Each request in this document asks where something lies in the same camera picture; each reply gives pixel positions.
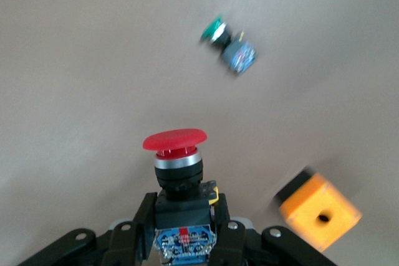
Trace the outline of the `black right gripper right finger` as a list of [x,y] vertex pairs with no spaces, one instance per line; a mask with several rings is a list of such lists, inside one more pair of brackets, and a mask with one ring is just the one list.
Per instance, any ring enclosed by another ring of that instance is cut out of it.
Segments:
[[284,226],[261,233],[230,218],[225,194],[214,204],[217,241],[212,265],[334,265],[335,263]]

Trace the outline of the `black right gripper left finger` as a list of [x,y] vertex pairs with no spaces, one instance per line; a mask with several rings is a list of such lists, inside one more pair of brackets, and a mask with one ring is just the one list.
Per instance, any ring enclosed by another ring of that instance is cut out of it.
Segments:
[[157,193],[143,198],[134,218],[97,236],[90,229],[74,229],[21,265],[141,265],[150,255],[155,236]]

